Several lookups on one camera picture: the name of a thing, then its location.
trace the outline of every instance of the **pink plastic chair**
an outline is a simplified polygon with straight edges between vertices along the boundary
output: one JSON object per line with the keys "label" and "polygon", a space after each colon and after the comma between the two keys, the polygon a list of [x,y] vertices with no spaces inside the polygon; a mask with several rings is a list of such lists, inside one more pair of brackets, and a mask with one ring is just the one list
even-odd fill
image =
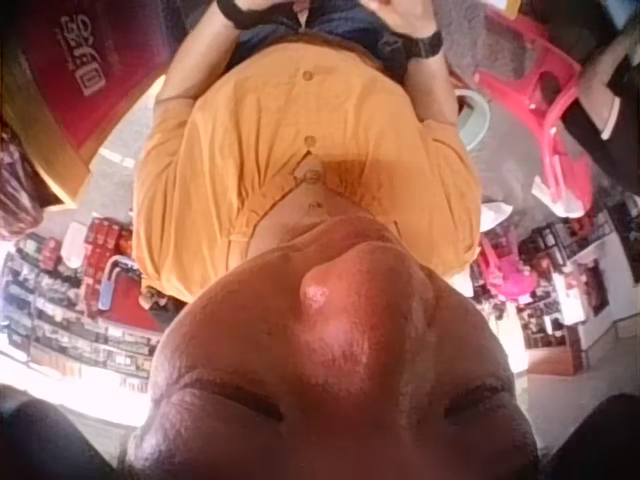
{"label": "pink plastic chair", "polygon": [[487,237],[480,239],[482,250],[478,255],[478,264],[482,276],[491,291],[517,301],[530,294],[538,285],[538,276],[534,272],[525,272],[518,256],[518,243],[513,229],[509,232],[510,251],[498,257]]}
{"label": "pink plastic chair", "polygon": [[[533,68],[519,80],[499,78],[486,70],[478,70],[475,80],[533,133],[540,146],[544,180],[552,201],[561,201],[569,190],[580,200],[586,212],[592,203],[589,156],[572,157],[561,136],[557,135],[562,114],[578,98],[582,68],[548,42],[544,27],[538,23],[522,15],[509,20],[495,10],[490,12],[491,18],[520,33],[527,44],[539,53]],[[544,100],[540,88],[544,73],[553,75],[561,88],[561,93],[551,105]]]}

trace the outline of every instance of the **blue jeans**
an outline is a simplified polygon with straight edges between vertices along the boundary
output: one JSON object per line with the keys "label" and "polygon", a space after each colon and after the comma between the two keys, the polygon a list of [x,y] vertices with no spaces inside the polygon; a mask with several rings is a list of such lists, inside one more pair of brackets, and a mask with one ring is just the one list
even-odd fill
{"label": "blue jeans", "polygon": [[[271,23],[243,32],[227,69],[239,65],[274,41],[301,30],[302,25],[291,8],[284,15],[273,18]],[[401,38],[358,0],[311,0],[304,31],[360,45],[380,62],[389,77],[398,83],[404,80],[407,58]]]}

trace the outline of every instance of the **orange shirt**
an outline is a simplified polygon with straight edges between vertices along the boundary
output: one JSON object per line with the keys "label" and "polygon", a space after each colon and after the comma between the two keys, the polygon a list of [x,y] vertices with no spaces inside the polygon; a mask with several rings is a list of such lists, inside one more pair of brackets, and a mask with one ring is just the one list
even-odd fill
{"label": "orange shirt", "polygon": [[165,107],[134,192],[148,285],[190,302],[243,261],[308,152],[328,188],[395,226],[422,264],[448,276],[473,259],[480,185],[456,129],[421,123],[402,87],[356,53],[278,44],[195,103]]}

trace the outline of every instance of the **nose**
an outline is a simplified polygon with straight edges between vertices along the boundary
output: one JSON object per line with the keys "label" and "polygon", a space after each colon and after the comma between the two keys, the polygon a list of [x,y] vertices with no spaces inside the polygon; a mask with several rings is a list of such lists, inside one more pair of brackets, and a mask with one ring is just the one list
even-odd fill
{"label": "nose", "polygon": [[409,421],[430,383],[432,296],[416,262],[386,243],[310,270],[294,327],[297,412],[329,419],[323,429]]}

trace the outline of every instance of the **eye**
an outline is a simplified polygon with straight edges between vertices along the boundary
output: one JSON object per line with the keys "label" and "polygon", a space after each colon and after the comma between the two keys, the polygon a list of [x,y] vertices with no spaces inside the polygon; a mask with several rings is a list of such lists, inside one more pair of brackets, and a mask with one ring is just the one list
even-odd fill
{"label": "eye", "polygon": [[453,397],[444,410],[444,417],[453,420],[474,410],[491,408],[494,401],[501,399],[501,395],[509,391],[505,382],[481,383]]}
{"label": "eye", "polygon": [[206,379],[194,379],[186,383],[182,388],[198,390],[210,395],[225,398],[278,423],[282,422],[284,419],[280,408],[271,399],[265,395],[247,390],[239,385]]}

